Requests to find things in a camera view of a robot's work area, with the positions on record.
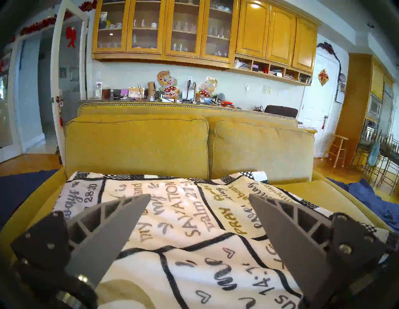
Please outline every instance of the blue blanket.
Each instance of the blue blanket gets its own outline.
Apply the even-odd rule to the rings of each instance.
[[[379,196],[375,195],[373,188],[364,178],[362,178],[359,182],[349,183],[347,185],[343,182],[339,182],[330,178],[328,179],[352,194],[355,198],[370,208],[396,233],[399,232],[399,205],[383,201]]]

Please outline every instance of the navy blue cloth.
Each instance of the navy blue cloth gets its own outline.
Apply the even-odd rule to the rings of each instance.
[[[352,194],[355,198],[366,205],[378,217],[388,224],[396,233],[399,233],[399,204],[383,201],[375,195],[370,184],[362,178],[359,182],[344,184],[328,178],[343,190]]]
[[[0,229],[14,211],[57,169],[0,177]]]

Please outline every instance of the stool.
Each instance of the stool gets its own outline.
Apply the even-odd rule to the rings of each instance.
[[[323,159],[324,159],[326,154],[332,154],[332,155],[336,156],[335,162],[334,162],[334,167],[337,166],[338,159],[342,159],[342,167],[344,167],[345,156],[346,156],[346,148],[342,148],[342,144],[343,144],[344,140],[348,140],[348,139],[346,137],[343,137],[343,136],[340,136],[340,135],[336,135],[336,134],[334,134],[334,136],[336,138],[340,138],[341,139],[340,145],[338,146],[338,145],[334,144],[334,141],[335,141],[335,138],[334,138],[333,141],[331,142],[330,146],[326,150],[326,152],[323,154],[322,161],[323,161]],[[338,147],[337,153],[331,152],[331,147]],[[340,157],[340,152],[341,151],[343,151],[343,154],[344,154],[343,157]]]

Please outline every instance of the cartoon figure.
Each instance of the cartoon figure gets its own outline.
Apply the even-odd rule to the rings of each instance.
[[[217,80],[213,77],[207,77],[206,81],[199,85],[199,96],[202,98],[209,98],[215,91],[217,86]]]
[[[158,83],[161,85],[160,91],[164,91],[165,98],[179,98],[180,90],[175,86],[177,85],[177,79],[170,75],[169,71],[160,71],[157,75]]]

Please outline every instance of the blanket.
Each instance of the blanket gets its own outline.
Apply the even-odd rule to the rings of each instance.
[[[54,210],[69,219],[97,203],[147,193],[150,203],[96,288],[101,309],[296,308],[301,291],[249,194],[300,203],[330,218],[332,212],[269,185],[261,171],[215,180],[75,172]],[[396,234],[365,226],[396,247]]]

